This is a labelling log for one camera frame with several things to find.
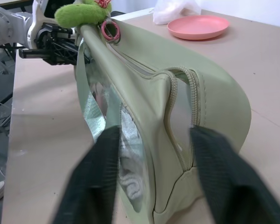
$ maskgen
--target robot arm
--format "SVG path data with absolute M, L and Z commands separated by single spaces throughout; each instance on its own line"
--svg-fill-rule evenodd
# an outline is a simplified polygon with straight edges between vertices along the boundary
M 0 7 L 0 45 L 20 43 L 28 47 L 27 33 L 32 24 L 32 14 L 11 13 Z
M 20 43 L 22 58 L 42 58 L 51 65 L 77 62 L 72 29 L 57 25 L 55 11 L 74 0 L 34 0 L 32 14 L 11 13 L 0 7 L 0 45 Z

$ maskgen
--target zipper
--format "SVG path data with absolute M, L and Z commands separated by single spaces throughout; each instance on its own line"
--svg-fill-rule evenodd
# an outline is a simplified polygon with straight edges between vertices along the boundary
M 122 150 L 122 141 L 121 141 L 121 135 L 122 135 L 122 118 L 121 118 L 121 111 L 122 111 L 122 102 L 120 102 L 120 106 L 119 106 L 119 128 L 120 128 L 120 134 L 119 134 L 119 153 L 121 152 Z
M 200 121 L 200 102 L 199 102 L 199 82 L 198 82 L 198 76 L 195 71 L 188 69 L 184 66 L 175 66 L 175 67 L 169 67 L 162 71 L 155 72 L 154 70 L 144 66 L 144 68 L 140 67 L 139 65 L 131 62 L 128 58 L 122 56 L 120 53 L 112 49 L 113 52 L 115 52 L 116 56 L 123 61 L 125 64 L 128 65 L 130 69 L 135 71 L 137 74 L 139 74 L 143 78 L 152 78 L 154 76 L 157 76 L 159 74 L 167 74 L 170 78 L 170 84 L 171 84 L 171 90 L 170 90 L 170 97 L 168 99 L 168 107 L 166 107 L 165 111 L 165 127 L 167 128 L 168 135 L 171 139 L 171 141 L 174 144 L 175 152 L 179 158 L 179 161 L 181 163 L 183 171 L 189 170 L 193 166 L 194 158 L 193 158 L 193 143 L 191 139 L 189 139 L 189 148 L 188 148 L 188 161 L 189 164 L 187 166 L 185 162 L 185 158 L 182 155 L 182 152 L 180 151 L 177 142 L 173 136 L 173 133 L 171 131 L 170 127 L 170 114 L 172 112 L 173 106 L 175 104 L 176 96 L 177 96 L 177 78 L 179 78 L 182 81 L 186 81 L 186 83 L 190 86 L 191 91 L 191 103 L 192 103 L 192 117 L 191 117 L 191 126 L 199 125 Z
M 189 83 L 187 83 L 190 86 L 191 90 L 191 103 L 192 103 L 192 119 L 191 119 L 191 126 L 199 125 L 200 122 L 200 96 L 199 96 L 199 82 L 198 82 L 198 76 L 195 71 L 191 69 L 187 69 L 184 66 L 177 66 L 177 67 L 171 67 L 169 70 L 172 70 L 175 73 L 176 77 L 182 77 L 183 75 L 186 75 L 187 80 Z M 191 137 L 189 137 L 189 155 L 188 155 L 188 161 L 189 165 L 186 167 L 186 170 L 189 170 L 194 163 L 193 158 L 193 150 L 194 146 L 191 140 Z

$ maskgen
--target white plastic bag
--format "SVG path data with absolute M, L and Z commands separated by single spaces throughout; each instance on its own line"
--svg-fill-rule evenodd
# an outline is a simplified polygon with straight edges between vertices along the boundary
M 154 23 L 167 24 L 188 15 L 200 15 L 201 8 L 195 0 L 158 0 L 154 7 Z

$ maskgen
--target table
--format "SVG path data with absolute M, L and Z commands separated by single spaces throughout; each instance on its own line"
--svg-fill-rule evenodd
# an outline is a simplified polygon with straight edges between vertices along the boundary
M 31 6 L 32 3 L 33 0 L 0 0 L 0 7 L 9 10 L 12 8 Z
M 151 15 L 126 22 L 208 57 L 242 86 L 251 103 L 252 122 L 240 154 L 280 203 L 280 28 L 219 16 L 230 21 L 228 32 L 201 42 L 170 36 L 166 26 L 152 23 Z M 68 172 L 90 144 L 72 66 L 18 57 L 2 224 L 49 223 Z M 115 223 L 129 223 L 120 200 L 116 214 Z M 189 220 L 212 223 L 204 200 L 176 214 L 170 223 L 187 224 Z

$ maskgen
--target handbag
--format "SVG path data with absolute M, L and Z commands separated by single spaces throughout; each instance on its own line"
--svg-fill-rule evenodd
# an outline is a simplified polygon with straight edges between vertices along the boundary
M 209 59 L 115 22 L 118 43 L 106 43 L 97 26 L 77 27 L 80 106 L 94 140 L 105 128 L 121 127 L 118 193 L 131 222 L 163 224 L 203 197 L 189 127 L 223 134 L 238 152 L 250 104 Z

